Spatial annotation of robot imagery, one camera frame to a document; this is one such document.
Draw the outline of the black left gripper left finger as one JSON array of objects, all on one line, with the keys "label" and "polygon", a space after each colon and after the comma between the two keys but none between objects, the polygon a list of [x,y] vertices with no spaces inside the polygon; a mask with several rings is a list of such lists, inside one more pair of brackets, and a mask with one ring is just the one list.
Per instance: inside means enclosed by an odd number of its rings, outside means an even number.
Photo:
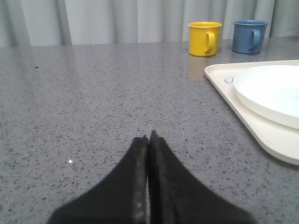
[{"label": "black left gripper left finger", "polygon": [[146,223],[147,152],[147,137],[134,138],[118,165],[99,184],[57,209],[48,223]]}]

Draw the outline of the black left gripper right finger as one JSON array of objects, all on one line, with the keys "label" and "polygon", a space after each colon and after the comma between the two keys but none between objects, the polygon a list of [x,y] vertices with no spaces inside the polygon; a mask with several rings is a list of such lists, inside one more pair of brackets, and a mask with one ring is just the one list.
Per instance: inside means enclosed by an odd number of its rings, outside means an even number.
[{"label": "black left gripper right finger", "polygon": [[245,210],[198,181],[152,131],[149,140],[149,199],[152,224],[254,224]]}]

